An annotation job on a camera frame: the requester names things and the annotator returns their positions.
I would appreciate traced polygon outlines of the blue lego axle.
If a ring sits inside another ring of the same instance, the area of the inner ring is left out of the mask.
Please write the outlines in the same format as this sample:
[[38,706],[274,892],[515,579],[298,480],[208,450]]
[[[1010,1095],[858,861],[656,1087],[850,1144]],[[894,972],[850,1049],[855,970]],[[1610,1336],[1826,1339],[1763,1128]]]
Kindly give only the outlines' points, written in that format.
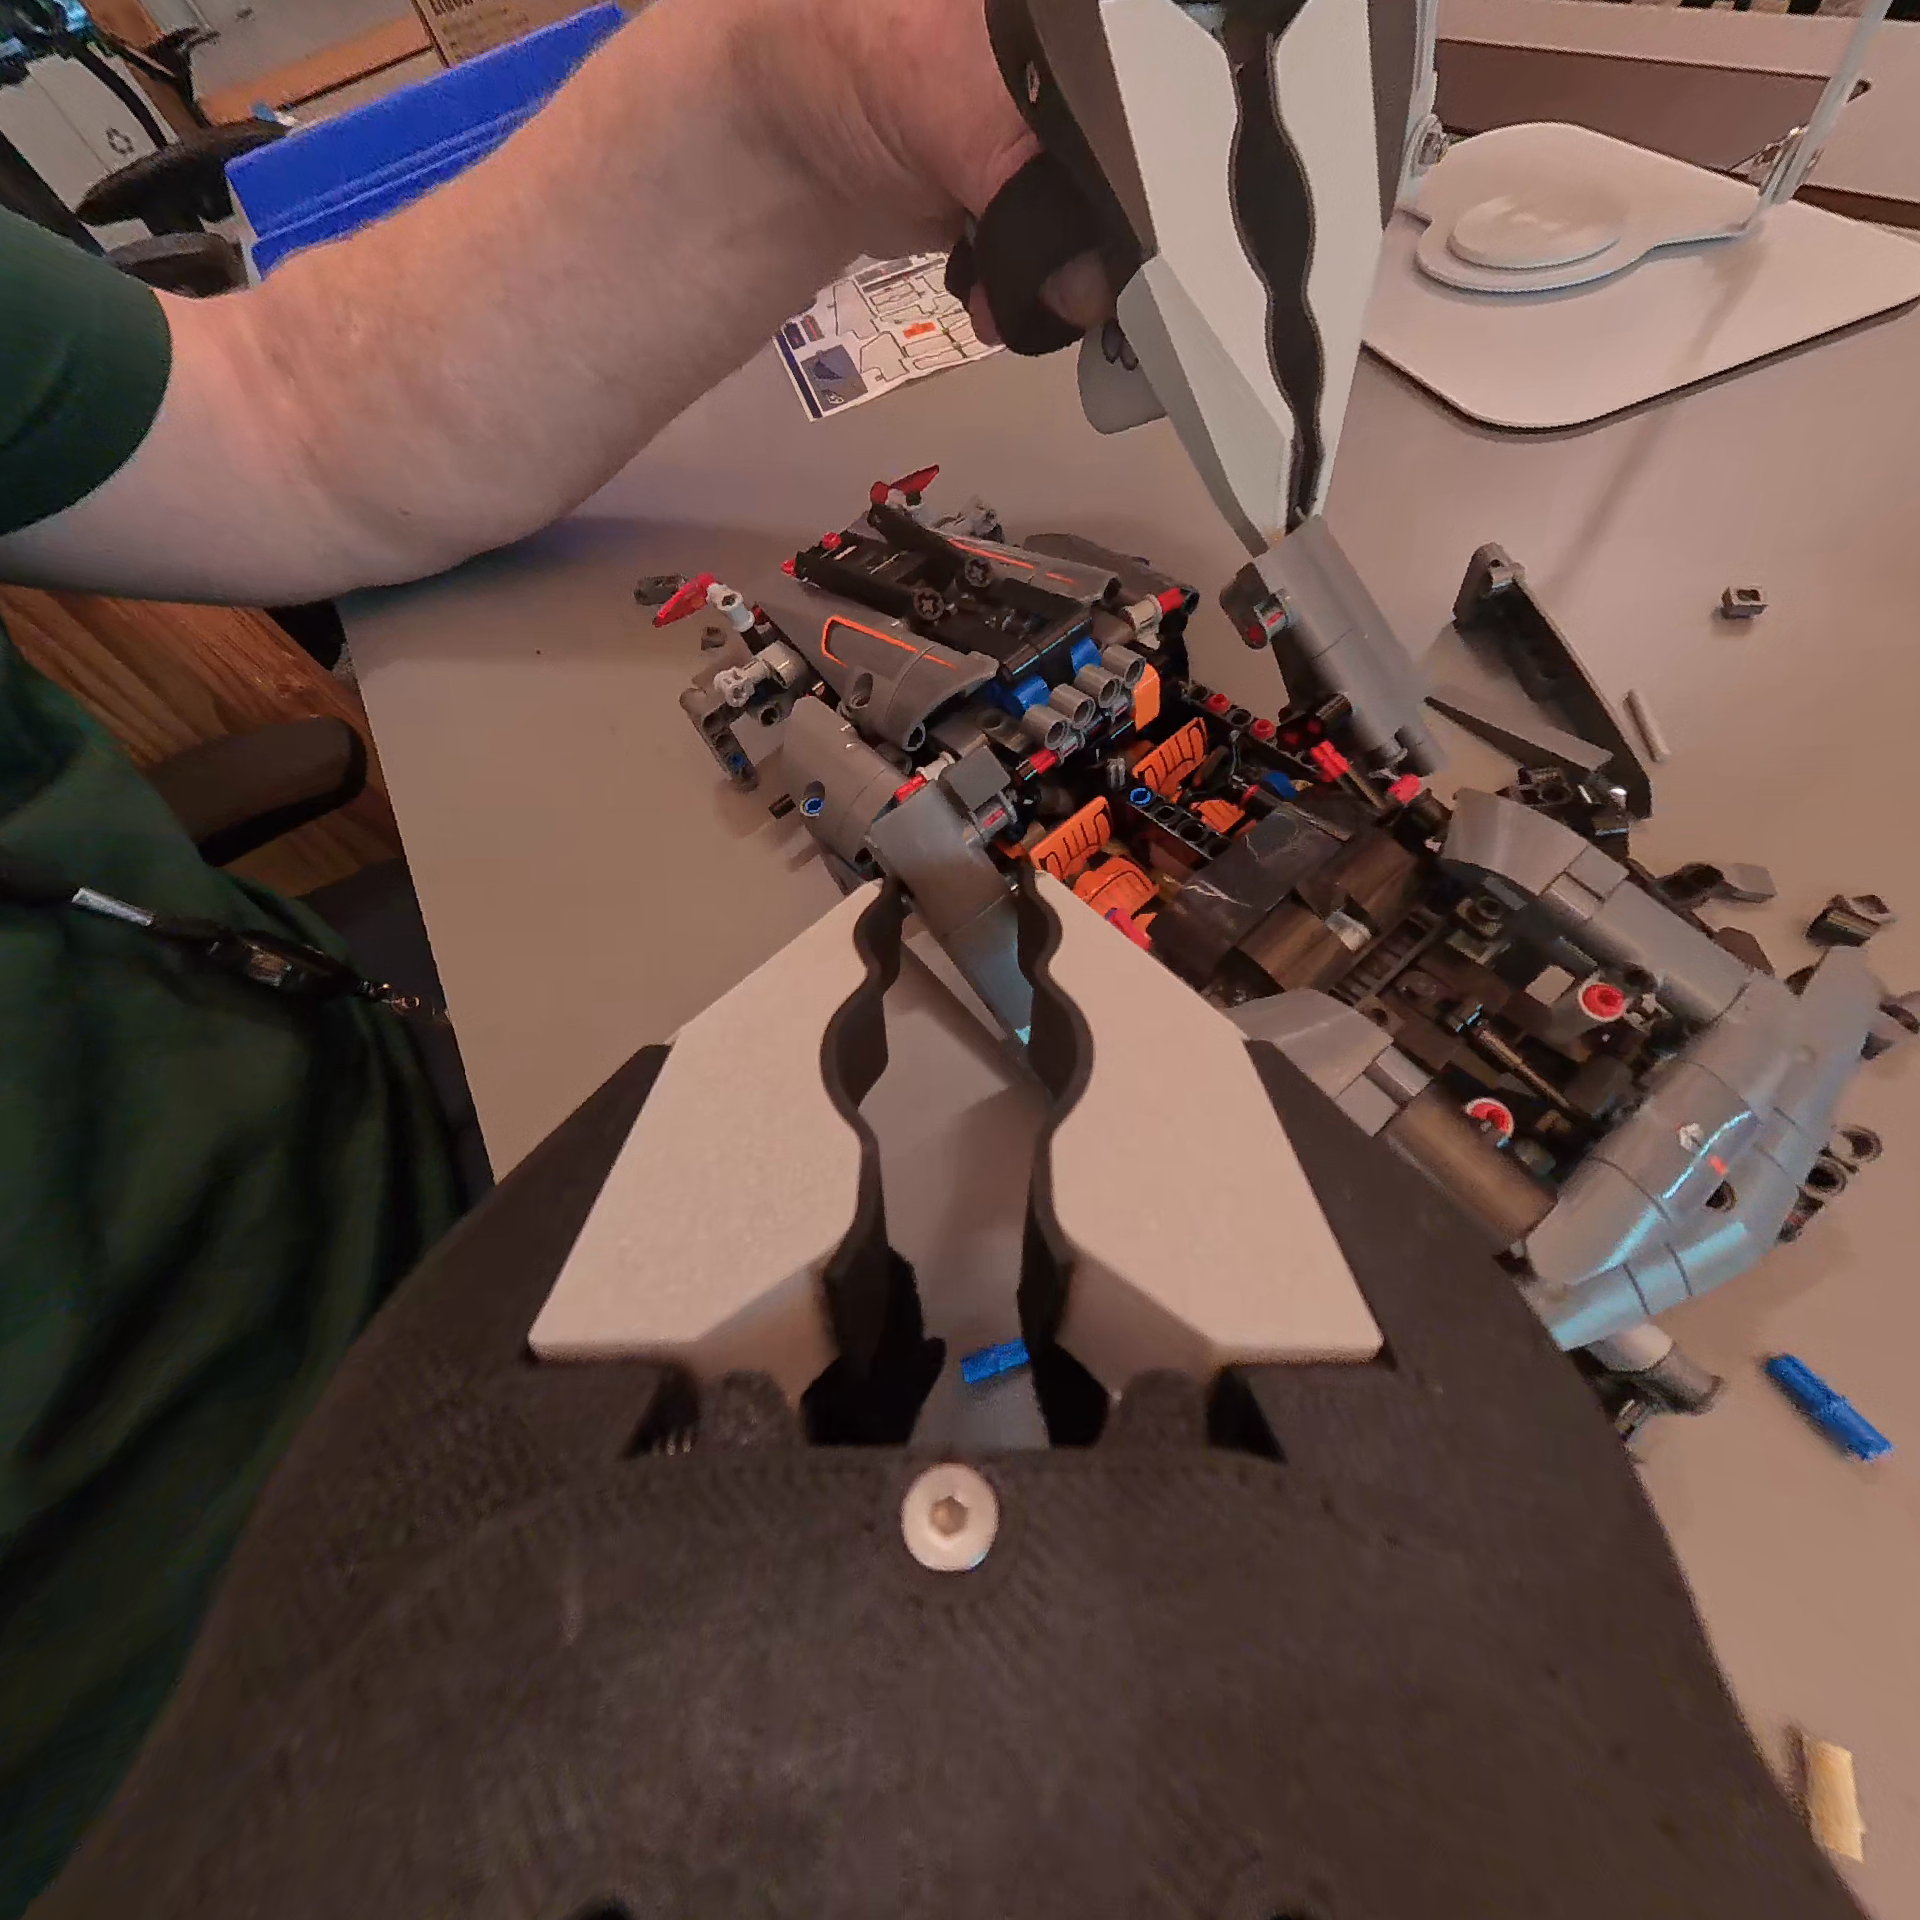
[[1766,1359],[1763,1373],[1830,1445],[1853,1460],[1877,1464],[1893,1452],[1889,1436],[1798,1356]]

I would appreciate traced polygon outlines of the pile of small lego pieces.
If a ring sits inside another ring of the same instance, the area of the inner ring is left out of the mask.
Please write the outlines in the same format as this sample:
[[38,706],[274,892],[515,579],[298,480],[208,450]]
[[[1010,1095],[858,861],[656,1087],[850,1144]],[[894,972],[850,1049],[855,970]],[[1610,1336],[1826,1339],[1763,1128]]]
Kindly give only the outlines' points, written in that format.
[[[1627,805],[1625,787],[1606,773],[1581,773],[1571,764],[1525,764],[1501,789],[1513,800],[1565,828],[1598,852],[1625,867],[1627,879],[1657,905],[1705,929],[1719,945],[1731,945],[1710,920],[1715,907],[1760,907],[1777,904],[1781,890],[1759,861],[1691,860],[1653,872],[1634,857],[1634,831],[1641,816]],[[1885,897],[1834,893],[1809,921],[1807,939],[1815,949],[1862,949],[1897,921]]]

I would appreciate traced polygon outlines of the lego sticker sheet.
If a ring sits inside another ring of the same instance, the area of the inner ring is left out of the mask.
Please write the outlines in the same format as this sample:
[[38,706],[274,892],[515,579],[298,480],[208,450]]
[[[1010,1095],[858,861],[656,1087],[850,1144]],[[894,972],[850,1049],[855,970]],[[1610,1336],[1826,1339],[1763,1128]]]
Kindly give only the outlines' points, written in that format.
[[998,352],[949,292],[943,251],[859,258],[775,337],[775,355],[813,420]]

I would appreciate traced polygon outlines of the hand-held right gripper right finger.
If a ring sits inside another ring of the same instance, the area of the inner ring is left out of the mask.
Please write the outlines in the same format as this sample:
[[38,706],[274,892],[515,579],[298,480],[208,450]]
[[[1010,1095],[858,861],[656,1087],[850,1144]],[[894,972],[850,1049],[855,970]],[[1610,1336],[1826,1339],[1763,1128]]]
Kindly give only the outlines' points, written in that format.
[[1045,872],[1018,883],[1045,1117],[1021,1314],[1099,1386],[1368,1363],[1384,1333],[1239,1029]]

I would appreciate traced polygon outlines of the dark grey lego panel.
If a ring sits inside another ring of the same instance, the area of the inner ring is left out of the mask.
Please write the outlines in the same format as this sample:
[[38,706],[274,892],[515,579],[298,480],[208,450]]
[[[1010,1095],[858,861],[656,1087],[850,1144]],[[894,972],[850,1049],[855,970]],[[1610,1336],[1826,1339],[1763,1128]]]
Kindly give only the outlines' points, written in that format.
[[1528,697],[1571,737],[1601,749],[1601,775],[1623,792],[1625,815],[1653,815],[1653,784],[1621,712],[1601,691],[1574,643],[1501,544],[1485,544],[1461,579],[1454,632],[1485,666],[1503,666]]

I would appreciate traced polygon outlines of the white stand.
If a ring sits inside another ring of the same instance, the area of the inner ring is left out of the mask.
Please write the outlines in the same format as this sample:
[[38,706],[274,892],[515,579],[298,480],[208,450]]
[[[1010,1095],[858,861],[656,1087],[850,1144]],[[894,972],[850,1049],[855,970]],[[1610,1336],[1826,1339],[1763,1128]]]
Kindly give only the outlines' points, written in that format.
[[1798,199],[1889,4],[1751,178],[1571,124],[1409,139],[1365,345],[1456,415],[1591,425],[1909,307],[1917,242]]

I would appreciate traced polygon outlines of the grey lego car model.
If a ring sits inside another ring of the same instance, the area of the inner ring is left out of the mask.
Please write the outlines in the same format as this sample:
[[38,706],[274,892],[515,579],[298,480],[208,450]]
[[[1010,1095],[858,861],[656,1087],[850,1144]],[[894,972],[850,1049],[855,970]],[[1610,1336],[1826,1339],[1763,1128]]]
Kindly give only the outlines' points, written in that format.
[[1016,880],[1061,880],[1478,1218],[1621,1434],[1707,1410],[1657,1317],[1881,1152],[1841,1100],[1917,994],[1862,949],[1778,973],[1501,789],[1433,796],[1427,684],[1325,521],[1223,592],[1278,664],[1265,713],[1191,673],[1198,591],[938,514],[938,473],[761,592],[696,571],[649,608],[702,623],[681,706],[720,773],[755,792],[781,749],[771,812],[845,888],[898,880],[1009,1037]]

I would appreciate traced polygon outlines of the blue plastic bin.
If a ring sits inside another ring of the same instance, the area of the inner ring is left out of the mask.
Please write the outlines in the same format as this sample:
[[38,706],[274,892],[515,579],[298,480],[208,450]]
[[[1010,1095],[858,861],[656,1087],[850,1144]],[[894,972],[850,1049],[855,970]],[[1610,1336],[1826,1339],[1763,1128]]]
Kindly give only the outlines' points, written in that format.
[[581,8],[490,53],[261,146],[227,165],[263,281],[290,256],[389,220],[491,156],[623,26]]

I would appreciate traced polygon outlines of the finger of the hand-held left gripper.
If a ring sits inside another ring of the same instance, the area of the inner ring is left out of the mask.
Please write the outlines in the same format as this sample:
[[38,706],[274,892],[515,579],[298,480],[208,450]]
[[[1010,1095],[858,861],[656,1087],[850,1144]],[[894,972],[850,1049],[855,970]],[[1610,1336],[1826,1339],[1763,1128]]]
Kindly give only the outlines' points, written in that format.
[[1078,119],[1122,232],[1111,323],[1080,352],[1099,435],[1167,420],[1222,520],[1261,555],[1322,490],[1312,307],[1320,4],[1094,4]]
[[1437,20],[1437,2],[1305,2],[1283,32],[1283,132],[1310,212],[1289,524],[1325,508],[1385,229],[1424,167]]

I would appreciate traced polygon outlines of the person's left forearm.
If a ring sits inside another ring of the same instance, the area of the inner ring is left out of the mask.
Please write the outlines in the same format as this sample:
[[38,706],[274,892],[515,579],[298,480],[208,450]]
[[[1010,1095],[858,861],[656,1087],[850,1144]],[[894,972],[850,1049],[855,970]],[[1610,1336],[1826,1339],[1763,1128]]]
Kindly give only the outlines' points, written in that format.
[[279,605],[576,511],[832,268],[822,4],[656,4],[491,157],[208,300],[6,217],[6,586]]

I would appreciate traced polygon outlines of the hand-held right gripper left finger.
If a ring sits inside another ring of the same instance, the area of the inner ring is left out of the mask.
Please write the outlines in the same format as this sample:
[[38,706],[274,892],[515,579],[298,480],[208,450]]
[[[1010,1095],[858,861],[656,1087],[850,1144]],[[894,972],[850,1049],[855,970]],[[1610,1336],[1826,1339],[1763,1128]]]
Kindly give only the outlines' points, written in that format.
[[905,901],[866,883],[667,1045],[530,1327],[539,1361],[714,1380],[870,1371],[894,1295],[863,1103],[890,1048]]

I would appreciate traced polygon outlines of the tan Lego pin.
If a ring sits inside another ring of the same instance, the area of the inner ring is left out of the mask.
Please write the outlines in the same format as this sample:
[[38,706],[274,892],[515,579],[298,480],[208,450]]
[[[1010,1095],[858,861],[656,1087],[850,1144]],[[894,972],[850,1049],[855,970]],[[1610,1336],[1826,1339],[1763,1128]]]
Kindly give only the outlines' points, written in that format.
[[1793,1779],[1809,1832],[1823,1851],[1858,1865],[1866,1858],[1866,1817],[1853,1749],[1794,1728]]

